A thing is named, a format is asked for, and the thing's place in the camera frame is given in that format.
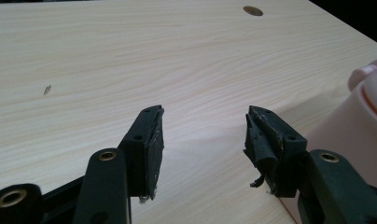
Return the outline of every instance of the dark background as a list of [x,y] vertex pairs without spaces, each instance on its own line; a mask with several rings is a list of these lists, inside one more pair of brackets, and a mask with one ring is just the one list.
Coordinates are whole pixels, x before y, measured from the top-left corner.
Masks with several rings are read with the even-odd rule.
[[377,42],[377,0],[310,0]]

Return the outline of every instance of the white object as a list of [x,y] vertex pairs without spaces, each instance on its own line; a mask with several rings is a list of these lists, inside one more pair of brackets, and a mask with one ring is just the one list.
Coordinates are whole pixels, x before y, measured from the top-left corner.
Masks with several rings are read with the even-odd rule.
[[[355,70],[348,86],[351,95],[307,134],[307,150],[326,149],[343,155],[377,188],[377,60]],[[297,198],[281,200],[300,223]]]

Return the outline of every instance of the desk surface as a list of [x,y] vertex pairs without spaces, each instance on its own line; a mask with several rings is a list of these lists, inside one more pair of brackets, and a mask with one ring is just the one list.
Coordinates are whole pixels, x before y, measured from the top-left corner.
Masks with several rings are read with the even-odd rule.
[[0,189],[84,175],[161,104],[158,194],[133,200],[133,223],[291,223],[267,186],[249,188],[248,106],[306,134],[376,58],[375,42],[304,0],[0,5]]

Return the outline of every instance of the screw hole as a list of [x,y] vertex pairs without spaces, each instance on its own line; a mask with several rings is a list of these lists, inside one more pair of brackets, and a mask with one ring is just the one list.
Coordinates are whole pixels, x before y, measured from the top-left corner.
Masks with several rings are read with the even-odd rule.
[[104,152],[101,155],[99,155],[98,159],[100,161],[111,161],[111,160],[115,159],[116,156],[117,156],[116,152],[107,151],[107,152]]
[[262,16],[264,13],[257,7],[244,7],[244,11],[247,12],[247,14],[252,16]]
[[99,212],[94,214],[90,219],[90,224],[104,224],[109,219],[107,212]]
[[288,136],[287,139],[291,140],[291,141],[296,141],[297,140],[297,138],[295,136]]
[[11,192],[5,193],[0,197],[0,208],[10,207],[19,203],[26,197],[25,189],[14,189]]
[[334,155],[331,155],[329,153],[320,153],[320,158],[322,158],[324,161],[328,162],[339,162],[340,159]]

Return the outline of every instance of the black plastic part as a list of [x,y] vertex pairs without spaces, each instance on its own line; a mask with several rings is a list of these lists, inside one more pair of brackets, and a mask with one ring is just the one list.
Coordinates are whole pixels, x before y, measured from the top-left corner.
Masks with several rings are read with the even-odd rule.
[[107,148],[94,153],[77,200],[74,224],[131,223],[124,152]]
[[0,224],[38,223],[42,217],[40,188],[33,184],[13,185],[0,190]]
[[324,223],[377,223],[377,194],[346,158],[313,150],[306,173],[325,215]]
[[42,224],[72,223],[84,176],[43,195]]
[[308,154],[307,140],[265,108],[249,106],[246,122],[245,155],[265,177],[272,194],[294,197],[300,182],[300,165]]
[[302,224],[324,224],[325,214],[317,198],[307,200],[300,194],[297,206]]
[[155,197],[164,148],[162,114],[161,105],[142,110],[118,146],[127,159],[128,190],[133,197]]

